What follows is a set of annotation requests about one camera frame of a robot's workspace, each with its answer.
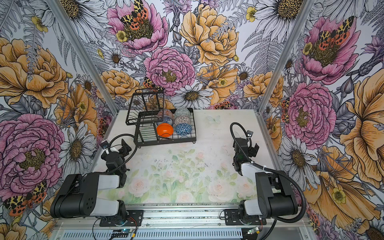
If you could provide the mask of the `orange plastic bowl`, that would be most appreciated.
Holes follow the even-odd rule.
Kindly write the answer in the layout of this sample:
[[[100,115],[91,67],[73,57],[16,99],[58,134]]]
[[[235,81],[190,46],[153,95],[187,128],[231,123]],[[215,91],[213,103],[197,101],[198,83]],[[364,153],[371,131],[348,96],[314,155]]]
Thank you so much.
[[[157,134],[159,137],[168,138],[171,137],[174,133],[174,128],[168,123],[161,123],[157,126]]]

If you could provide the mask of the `blue floral ceramic bowl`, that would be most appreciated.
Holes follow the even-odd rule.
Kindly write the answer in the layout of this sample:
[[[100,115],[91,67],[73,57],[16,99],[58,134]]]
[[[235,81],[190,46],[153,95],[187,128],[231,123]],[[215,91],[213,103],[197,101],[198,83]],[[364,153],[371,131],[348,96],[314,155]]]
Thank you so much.
[[[169,116],[163,116],[163,117],[161,117],[161,119],[162,119],[162,123],[166,123],[166,124],[169,124],[171,126],[173,126],[173,124],[174,124],[173,119]]]

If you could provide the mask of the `red patterned ceramic bowl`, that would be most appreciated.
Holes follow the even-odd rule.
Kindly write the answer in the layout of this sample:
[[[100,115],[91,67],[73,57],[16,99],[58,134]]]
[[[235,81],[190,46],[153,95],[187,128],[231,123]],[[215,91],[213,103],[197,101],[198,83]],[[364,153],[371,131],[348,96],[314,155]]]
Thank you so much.
[[[168,116],[170,117],[171,119],[174,118],[174,114],[172,113],[171,110],[168,110],[168,109],[163,109],[163,110],[160,110],[157,114],[157,117],[160,118],[160,117],[163,117],[163,116]]]

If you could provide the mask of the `dark blue patterned bowl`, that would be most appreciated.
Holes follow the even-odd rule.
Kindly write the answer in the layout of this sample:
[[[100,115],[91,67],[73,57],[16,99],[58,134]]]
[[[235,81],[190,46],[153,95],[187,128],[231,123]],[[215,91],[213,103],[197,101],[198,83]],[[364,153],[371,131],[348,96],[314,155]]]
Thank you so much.
[[[192,126],[187,123],[181,123],[176,125],[175,132],[179,136],[187,136],[192,133]]]

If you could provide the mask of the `white brown lattice bowl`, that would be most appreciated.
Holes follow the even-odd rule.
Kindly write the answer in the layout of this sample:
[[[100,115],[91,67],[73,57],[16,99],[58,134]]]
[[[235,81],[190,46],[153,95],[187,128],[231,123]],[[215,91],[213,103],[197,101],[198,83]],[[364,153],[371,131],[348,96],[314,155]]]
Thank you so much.
[[[182,115],[182,116],[178,116],[175,118],[175,125],[179,125],[179,124],[188,124],[190,125],[191,124],[191,119],[189,116],[185,116],[185,115]]]

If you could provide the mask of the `green patterned ceramic bowl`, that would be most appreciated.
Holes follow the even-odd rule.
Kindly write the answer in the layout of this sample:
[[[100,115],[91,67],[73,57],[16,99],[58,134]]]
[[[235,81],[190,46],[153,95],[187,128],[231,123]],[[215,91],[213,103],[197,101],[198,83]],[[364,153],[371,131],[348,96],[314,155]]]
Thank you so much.
[[[191,112],[189,111],[188,108],[178,108],[176,109],[174,116],[175,118],[178,118],[180,116],[186,116],[189,118],[191,116]]]

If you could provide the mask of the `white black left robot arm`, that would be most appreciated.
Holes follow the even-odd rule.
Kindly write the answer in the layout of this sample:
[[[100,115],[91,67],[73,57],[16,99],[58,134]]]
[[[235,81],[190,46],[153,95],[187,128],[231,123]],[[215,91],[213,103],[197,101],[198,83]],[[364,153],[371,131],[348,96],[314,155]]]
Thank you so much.
[[[101,224],[124,225],[129,214],[122,200],[106,200],[97,197],[100,190],[120,189],[127,180],[127,167],[122,166],[132,148],[121,140],[120,148],[108,149],[107,141],[101,158],[106,162],[106,172],[68,175],[50,207],[53,218],[72,219],[96,217]]]

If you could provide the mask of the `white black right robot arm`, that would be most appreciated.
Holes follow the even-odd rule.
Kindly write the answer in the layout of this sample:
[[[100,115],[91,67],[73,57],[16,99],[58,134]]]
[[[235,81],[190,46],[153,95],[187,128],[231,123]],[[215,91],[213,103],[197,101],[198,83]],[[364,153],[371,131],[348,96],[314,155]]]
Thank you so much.
[[[241,201],[239,218],[249,224],[256,218],[275,219],[283,223],[296,223],[306,212],[307,201],[297,182],[283,171],[257,165],[250,159],[257,147],[248,145],[249,140],[234,138],[234,167],[243,177],[254,178],[257,197]]]

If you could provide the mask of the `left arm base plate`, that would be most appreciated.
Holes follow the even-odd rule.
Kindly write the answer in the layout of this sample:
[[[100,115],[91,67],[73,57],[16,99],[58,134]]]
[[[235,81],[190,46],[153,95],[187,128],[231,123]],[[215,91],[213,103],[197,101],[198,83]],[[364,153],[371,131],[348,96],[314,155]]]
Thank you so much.
[[[125,214],[102,217],[100,227],[140,227],[142,225],[143,210],[127,210]]]

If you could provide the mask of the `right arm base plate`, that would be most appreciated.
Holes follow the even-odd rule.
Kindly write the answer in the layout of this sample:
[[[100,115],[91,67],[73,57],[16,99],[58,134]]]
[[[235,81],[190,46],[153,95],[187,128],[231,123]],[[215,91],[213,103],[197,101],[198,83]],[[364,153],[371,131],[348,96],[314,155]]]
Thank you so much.
[[[259,215],[248,215],[240,209],[225,209],[224,220],[226,226],[261,226],[266,225],[267,221]]]

